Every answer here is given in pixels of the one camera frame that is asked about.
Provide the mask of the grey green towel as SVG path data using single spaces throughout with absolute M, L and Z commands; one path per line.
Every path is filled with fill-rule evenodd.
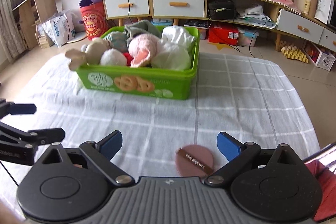
M 161 38 L 161 31 L 148 20 L 140 20 L 139 22 L 126 25 L 124 33 L 128 44 L 141 34 L 152 34 L 157 38 Z

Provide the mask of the white cloth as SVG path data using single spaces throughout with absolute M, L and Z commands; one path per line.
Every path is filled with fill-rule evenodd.
M 169 26 L 162 31 L 161 39 L 165 43 L 175 44 L 185 48 L 188 52 L 192 50 L 196 37 L 192 36 L 184 27 Z
M 183 46 L 160 41 L 150 64 L 152 68 L 185 71 L 191 68 L 191 56 Z

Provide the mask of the brown round powder puff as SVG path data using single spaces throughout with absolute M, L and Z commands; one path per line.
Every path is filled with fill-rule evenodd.
M 214 157 L 208 148 L 191 144 L 176 152 L 175 166 L 181 177 L 205 178 L 214 173 Z

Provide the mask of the green plastic bin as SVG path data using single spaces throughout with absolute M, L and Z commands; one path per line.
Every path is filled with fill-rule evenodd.
M 185 100 L 198 71 L 199 31 L 185 30 L 196 38 L 191 50 L 191 66 L 185 71 L 160 68 L 131 68 L 121 66 L 82 65 L 76 69 L 87 89 Z

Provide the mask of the white paper shopping bag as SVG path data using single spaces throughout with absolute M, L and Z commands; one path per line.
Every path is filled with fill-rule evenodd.
M 72 40 L 76 34 L 70 10 L 52 15 L 42 23 L 42 28 L 58 48 Z

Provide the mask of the pink fluffy plush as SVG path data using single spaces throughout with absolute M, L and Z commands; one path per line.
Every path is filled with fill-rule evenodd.
M 146 67 L 157 54 L 159 38 L 152 34 L 140 34 L 129 43 L 128 52 L 133 58 L 130 67 Z

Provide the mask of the yellow egg tray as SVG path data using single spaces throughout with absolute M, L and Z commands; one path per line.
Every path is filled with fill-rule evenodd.
M 287 59 L 297 60 L 306 64 L 309 62 L 306 54 L 294 44 L 280 41 L 280 51 Z

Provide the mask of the red shoe box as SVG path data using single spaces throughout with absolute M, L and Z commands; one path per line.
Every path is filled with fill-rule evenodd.
M 213 22 L 209 28 L 209 42 L 236 46 L 238 44 L 239 30 L 228 23 Z

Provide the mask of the clear storage box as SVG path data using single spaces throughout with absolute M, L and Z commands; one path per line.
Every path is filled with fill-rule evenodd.
M 185 27 L 194 27 L 198 29 L 201 40 L 208 39 L 208 33 L 211 23 L 207 20 L 188 19 L 184 23 Z

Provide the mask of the red cartoon barrel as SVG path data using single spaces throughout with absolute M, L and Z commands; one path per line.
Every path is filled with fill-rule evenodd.
M 102 36 L 108 30 L 108 22 L 106 20 L 103 2 L 80 7 L 80 12 L 87 38 L 90 41 L 92 41 L 93 38 Z

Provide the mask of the white toy box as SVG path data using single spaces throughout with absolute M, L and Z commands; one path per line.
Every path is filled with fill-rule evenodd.
M 330 50 L 321 48 L 318 45 L 305 41 L 303 50 L 308 56 L 309 60 L 318 68 L 325 69 L 326 71 L 331 71 L 332 66 L 335 63 L 335 56 Z

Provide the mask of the white cloth in bin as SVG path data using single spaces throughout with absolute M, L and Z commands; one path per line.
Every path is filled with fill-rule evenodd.
M 192 36 L 184 27 L 169 26 L 162 31 L 161 39 L 165 43 L 175 44 L 185 48 L 188 52 L 192 50 L 196 37 Z

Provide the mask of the black bag in cabinet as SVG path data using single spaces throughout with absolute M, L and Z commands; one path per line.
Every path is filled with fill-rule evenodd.
M 232 0 L 212 1 L 207 5 L 207 16 L 212 20 L 231 20 L 236 18 L 236 14 Z

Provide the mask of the blue lid storage box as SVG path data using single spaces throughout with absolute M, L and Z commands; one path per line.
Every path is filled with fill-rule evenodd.
M 168 26 L 172 26 L 173 25 L 173 20 L 172 19 L 166 19 L 166 18 L 153 18 L 151 20 L 151 23 L 154 26 L 168 27 Z

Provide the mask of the wooden white tv cabinet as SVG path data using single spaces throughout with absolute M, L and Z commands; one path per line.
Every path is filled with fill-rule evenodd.
M 151 0 L 154 18 L 178 19 L 201 19 L 212 20 L 207 16 L 207 5 L 218 0 Z M 310 19 L 303 14 L 298 15 L 282 6 L 264 0 L 232 0 L 236 8 L 236 18 L 231 20 L 212 20 L 217 22 L 230 22 L 232 24 L 255 26 L 263 30 L 276 32 L 276 51 L 280 50 L 280 41 L 283 36 L 293 36 L 297 39 L 304 39 L 335 51 L 335 30 L 327 27 L 321 22 Z M 263 12 L 272 22 L 276 23 L 274 28 L 266 25 L 265 20 L 260 24 L 248 23 L 240 19 L 242 10 L 253 5 L 261 5 Z

